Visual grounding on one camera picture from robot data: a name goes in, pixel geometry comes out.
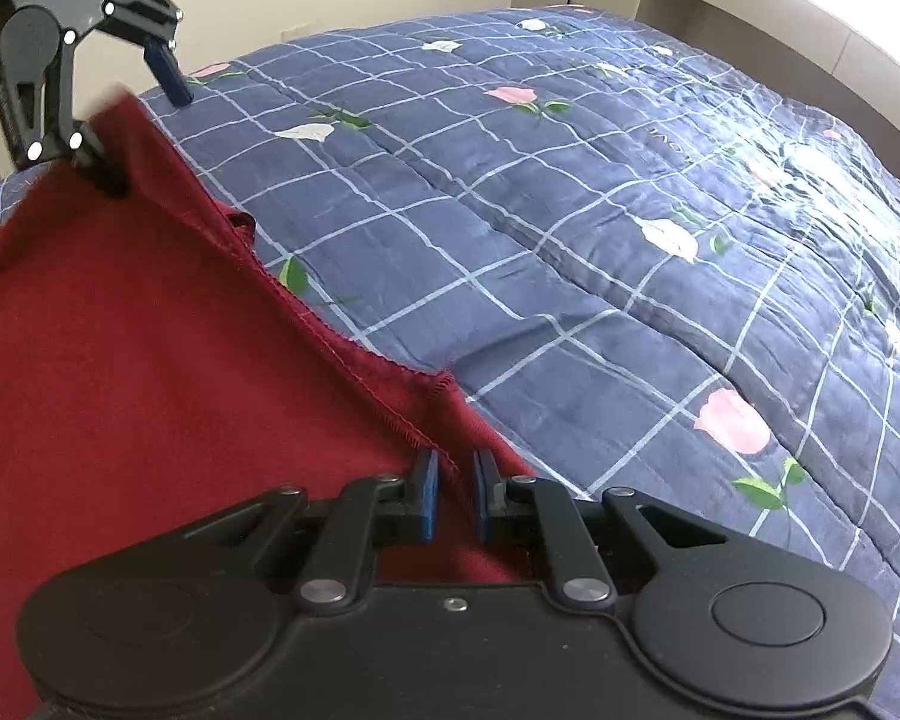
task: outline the green leaf print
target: green leaf print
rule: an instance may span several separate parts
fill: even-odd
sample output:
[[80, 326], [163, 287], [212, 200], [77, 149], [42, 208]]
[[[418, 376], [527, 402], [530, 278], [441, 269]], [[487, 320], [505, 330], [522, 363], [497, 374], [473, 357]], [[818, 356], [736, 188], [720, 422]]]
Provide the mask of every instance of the green leaf print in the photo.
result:
[[726, 254], [732, 247], [733, 242], [725, 241], [719, 235], [715, 235], [710, 239], [710, 250], [719, 256]]
[[283, 264], [277, 280], [292, 294], [301, 298], [310, 286], [310, 276], [296, 257], [290, 257]]
[[343, 110], [343, 108], [324, 108], [317, 111], [317, 113], [310, 114], [310, 118], [330, 119], [331, 122], [342, 122], [348, 127], [353, 127], [354, 129], [366, 129], [367, 127], [372, 127], [373, 125], [373, 122], [370, 122], [370, 119], [365, 119], [362, 116], [356, 116], [352, 113], [347, 113]]
[[883, 308], [883, 304], [876, 298], [874, 293], [870, 293], [869, 295], [862, 295], [864, 301], [864, 316], [865, 317], [876, 317], [880, 309]]
[[794, 458], [787, 458], [783, 461], [783, 481], [780, 483], [782, 487], [801, 485], [806, 479], [806, 470]]
[[562, 38], [564, 35], [569, 35], [570, 29], [564, 25], [558, 25], [554, 23], [550, 25], [550, 28], [543, 33], [544, 37], [554, 37], [554, 38]]
[[775, 512], [783, 508], [783, 498], [780, 493], [764, 482], [758, 476], [745, 477], [733, 482], [733, 486], [746, 496], [746, 499], [759, 509], [768, 509]]
[[545, 103], [543, 107], [551, 113], [562, 113], [563, 111], [570, 110], [573, 107], [573, 103], [569, 103], [568, 100], [550, 100], [550, 102]]
[[679, 218], [682, 218], [688, 224], [693, 224], [696, 227], [703, 227], [703, 219], [698, 217], [695, 213], [693, 213], [693, 211], [682, 208], [679, 205], [674, 205], [673, 211], [674, 214], [676, 214]]

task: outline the wall outlet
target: wall outlet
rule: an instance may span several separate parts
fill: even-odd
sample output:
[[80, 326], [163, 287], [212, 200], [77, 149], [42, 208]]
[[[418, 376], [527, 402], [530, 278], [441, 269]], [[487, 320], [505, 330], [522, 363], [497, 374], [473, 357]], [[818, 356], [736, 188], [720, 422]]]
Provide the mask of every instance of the wall outlet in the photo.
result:
[[280, 42], [288, 43], [290, 40], [299, 40], [301, 37], [316, 35], [319, 31], [320, 24], [318, 22], [299, 23], [289, 29], [284, 29], [280, 33]]

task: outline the red cloth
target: red cloth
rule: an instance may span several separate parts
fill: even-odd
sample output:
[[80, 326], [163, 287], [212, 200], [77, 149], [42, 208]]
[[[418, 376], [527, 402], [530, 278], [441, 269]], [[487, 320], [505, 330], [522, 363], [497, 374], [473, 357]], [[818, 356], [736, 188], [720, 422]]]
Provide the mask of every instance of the red cloth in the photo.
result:
[[463, 544], [472, 447], [527, 469], [451, 376], [322, 324], [253, 257], [252, 220], [213, 203], [134, 98], [97, 127], [130, 196], [55, 167], [0, 229], [0, 720], [37, 704], [13, 626], [41, 581], [282, 483], [334, 496], [439, 447], [442, 546], [395, 553], [389, 574], [520, 570]]

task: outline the pink flower print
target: pink flower print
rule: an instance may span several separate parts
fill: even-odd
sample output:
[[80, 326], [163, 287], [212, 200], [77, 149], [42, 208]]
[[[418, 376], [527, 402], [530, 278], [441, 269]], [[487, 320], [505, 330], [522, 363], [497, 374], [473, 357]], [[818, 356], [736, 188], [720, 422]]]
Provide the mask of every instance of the pink flower print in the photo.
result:
[[197, 70], [194, 74], [192, 74], [192, 79], [205, 79], [207, 76], [213, 76], [213, 74], [221, 73], [226, 70], [229, 65], [210, 65], [208, 68], [203, 68], [203, 70]]
[[533, 89], [520, 89], [516, 86], [501, 86], [499, 89], [484, 94], [511, 105], [527, 105], [536, 100], [536, 92]]
[[770, 443], [770, 427], [734, 389], [711, 392], [694, 429], [706, 431], [720, 446], [741, 455], [755, 455]]

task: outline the blue quilt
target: blue quilt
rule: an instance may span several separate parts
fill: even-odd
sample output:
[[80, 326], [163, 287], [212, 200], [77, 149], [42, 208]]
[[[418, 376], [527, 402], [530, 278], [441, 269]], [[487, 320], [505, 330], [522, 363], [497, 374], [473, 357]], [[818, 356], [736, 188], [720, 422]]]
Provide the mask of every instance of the blue quilt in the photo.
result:
[[[845, 124], [586, 9], [344, 30], [143, 95], [327, 322], [449, 367], [541, 475], [861, 579], [900, 720], [900, 182]], [[0, 223], [31, 175], [0, 185]]]

